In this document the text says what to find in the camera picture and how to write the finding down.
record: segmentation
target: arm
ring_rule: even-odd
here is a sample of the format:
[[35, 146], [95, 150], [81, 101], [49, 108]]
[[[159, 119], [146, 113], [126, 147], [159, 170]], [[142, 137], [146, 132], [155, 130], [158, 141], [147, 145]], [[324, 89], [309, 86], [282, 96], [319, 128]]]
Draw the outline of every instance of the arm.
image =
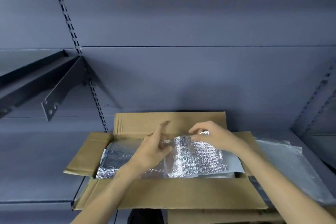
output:
[[162, 134], [167, 125], [167, 121], [160, 124], [152, 135], [144, 138], [135, 154], [117, 171], [110, 184], [71, 224], [106, 224], [110, 220], [132, 182], [155, 167], [171, 151], [171, 146], [159, 149], [161, 138], [167, 138]]
[[287, 224], [336, 224], [336, 220], [326, 210], [301, 192], [245, 141], [212, 121], [195, 124], [189, 133], [199, 129], [208, 130], [209, 135], [193, 135], [192, 139], [236, 154], [249, 167]]

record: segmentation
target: left hand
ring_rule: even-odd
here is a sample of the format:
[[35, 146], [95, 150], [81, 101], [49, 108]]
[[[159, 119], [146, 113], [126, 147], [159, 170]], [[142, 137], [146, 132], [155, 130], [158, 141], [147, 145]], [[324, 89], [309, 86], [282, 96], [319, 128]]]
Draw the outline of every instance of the left hand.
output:
[[155, 132], [146, 136], [139, 148], [128, 161], [127, 165], [131, 167], [132, 172], [137, 176], [142, 175], [149, 169], [155, 167], [172, 150], [171, 146], [159, 148], [161, 139], [168, 139], [164, 134], [169, 121], [158, 125]]

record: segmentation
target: hand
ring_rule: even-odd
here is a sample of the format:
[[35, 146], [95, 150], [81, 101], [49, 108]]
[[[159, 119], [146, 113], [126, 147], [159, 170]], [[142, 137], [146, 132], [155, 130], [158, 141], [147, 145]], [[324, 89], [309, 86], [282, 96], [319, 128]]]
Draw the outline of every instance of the hand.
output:
[[213, 121], [206, 121], [196, 123], [190, 130], [189, 133], [199, 133], [201, 131], [208, 130], [209, 135], [193, 135], [191, 139], [194, 141], [203, 141], [211, 144], [213, 147], [231, 151], [234, 154], [237, 154], [237, 151], [241, 147], [246, 147], [248, 144], [243, 141], [241, 138], [235, 136], [229, 130], [222, 128]]
[[128, 161], [127, 165], [132, 167], [132, 171], [137, 176], [155, 167], [172, 150], [171, 146], [162, 148], [160, 144], [161, 139], [168, 139], [168, 136], [164, 134], [168, 124], [169, 121], [161, 123], [153, 134], [146, 136]]

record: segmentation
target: forearm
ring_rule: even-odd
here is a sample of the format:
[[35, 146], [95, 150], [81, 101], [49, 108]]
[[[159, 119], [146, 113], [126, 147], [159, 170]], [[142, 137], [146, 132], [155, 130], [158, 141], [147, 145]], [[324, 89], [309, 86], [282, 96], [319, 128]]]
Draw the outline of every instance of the forearm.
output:
[[328, 212], [249, 146], [241, 147], [236, 154], [251, 170], [286, 223], [336, 223]]
[[130, 166], [122, 166], [103, 192], [83, 209], [71, 224], [106, 224], [136, 178], [137, 175]]

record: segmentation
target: open cardboard box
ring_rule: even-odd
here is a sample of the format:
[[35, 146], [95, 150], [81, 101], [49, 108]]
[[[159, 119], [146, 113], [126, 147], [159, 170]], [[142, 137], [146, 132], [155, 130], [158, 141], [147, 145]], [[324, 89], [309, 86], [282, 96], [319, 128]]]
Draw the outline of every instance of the open cardboard box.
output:
[[[103, 150], [113, 139], [144, 138], [156, 126], [165, 121], [171, 123], [166, 133], [171, 137], [187, 135], [197, 122], [212, 120], [226, 128], [225, 112], [152, 112], [118, 113], [115, 115], [113, 135], [92, 132], [72, 159], [67, 174], [90, 176], [85, 190], [73, 205], [74, 210], [86, 207], [111, 181], [95, 179]], [[261, 155], [251, 132], [237, 132]], [[138, 179], [126, 192], [119, 209], [158, 208], [158, 209], [266, 209], [267, 206], [250, 183], [252, 175], [245, 170], [239, 178], [225, 179]]]

